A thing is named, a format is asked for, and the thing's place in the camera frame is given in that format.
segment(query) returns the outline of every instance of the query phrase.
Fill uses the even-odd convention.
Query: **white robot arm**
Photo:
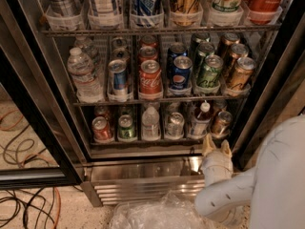
[[[236,206],[251,202],[251,229],[305,228],[305,116],[291,118],[272,130],[264,139],[255,167],[230,179],[225,175],[213,182],[210,177],[232,172],[229,145],[207,152],[213,146],[205,139],[204,188],[195,199],[197,212],[210,219],[222,220]],[[226,154],[216,163],[213,154]]]

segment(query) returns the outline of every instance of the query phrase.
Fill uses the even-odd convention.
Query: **water bottle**
[[[96,76],[95,67],[87,54],[80,48],[71,49],[67,66],[81,102],[93,103],[104,100],[103,86]]]
[[[160,114],[150,106],[142,114],[142,139],[153,141],[160,138]]]

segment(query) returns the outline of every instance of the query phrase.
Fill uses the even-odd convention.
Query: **refrigerator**
[[[260,26],[211,25],[205,17],[207,8],[201,3],[200,21],[190,27],[175,26],[168,0],[161,0],[162,23],[155,28],[138,28],[132,23],[129,1],[124,0],[122,24],[114,30],[97,29],[85,20],[82,28],[67,31],[50,28],[50,20],[46,23],[50,0],[0,0],[1,84],[57,163],[46,168],[0,170],[1,189],[80,184],[92,206],[160,198],[169,190],[192,199],[204,188],[203,140],[188,138],[187,127],[181,138],[167,139],[164,106],[181,103],[187,108],[194,102],[225,99],[233,116],[226,138],[238,173],[251,165],[260,141],[276,123],[275,116],[282,113],[295,93],[302,93],[305,18],[301,0],[282,0],[282,13],[277,20]],[[191,90],[188,94],[171,95],[163,74],[161,97],[141,98],[137,71],[140,38],[157,35],[160,66],[165,72],[168,47],[174,42],[189,47],[196,32],[208,32],[215,46],[224,32],[245,37],[256,63],[250,89],[238,96],[228,96],[220,90],[217,94],[194,94]],[[126,39],[132,62],[132,90],[127,101],[113,100],[108,94],[106,73],[105,99],[92,103],[79,101],[67,70],[69,51],[79,35],[93,40],[101,52],[104,68],[110,62],[113,39]],[[161,106],[157,140],[145,140],[141,135],[141,115],[148,102]],[[116,123],[112,142],[96,142],[92,130],[96,105],[110,107],[115,119],[120,108],[133,106],[137,139],[119,140]],[[295,111],[300,113],[303,107]]]

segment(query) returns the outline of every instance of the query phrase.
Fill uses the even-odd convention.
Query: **red soda can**
[[[105,141],[112,138],[110,124],[107,119],[102,116],[93,120],[92,130],[94,132],[94,139],[97,141]]]
[[[138,53],[138,64],[139,66],[146,60],[155,60],[159,61],[159,53],[157,49],[151,47],[151,46],[146,46],[140,49]]]
[[[142,94],[158,94],[162,91],[161,68],[155,60],[146,60],[141,64],[139,77]]]
[[[265,25],[272,21],[282,0],[251,0],[249,10],[250,21],[257,25]]]

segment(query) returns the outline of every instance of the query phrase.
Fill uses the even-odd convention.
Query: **coca-cola can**
[[[110,124],[105,117],[99,116],[92,121],[92,130],[94,139],[97,141],[105,141],[112,138]]]
[[[271,22],[282,0],[251,0],[249,3],[250,21],[257,25]]]
[[[158,94],[162,91],[161,68],[155,60],[146,60],[141,64],[139,78],[142,94]]]

